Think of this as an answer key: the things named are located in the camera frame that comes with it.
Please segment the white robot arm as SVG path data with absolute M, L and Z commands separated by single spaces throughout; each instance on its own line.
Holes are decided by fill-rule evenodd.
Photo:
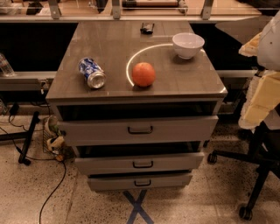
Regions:
M 240 48 L 239 54 L 256 56 L 264 68 L 260 77 L 251 80 L 241 109 L 239 126 L 249 130 L 259 126 L 280 103 L 280 11 Z

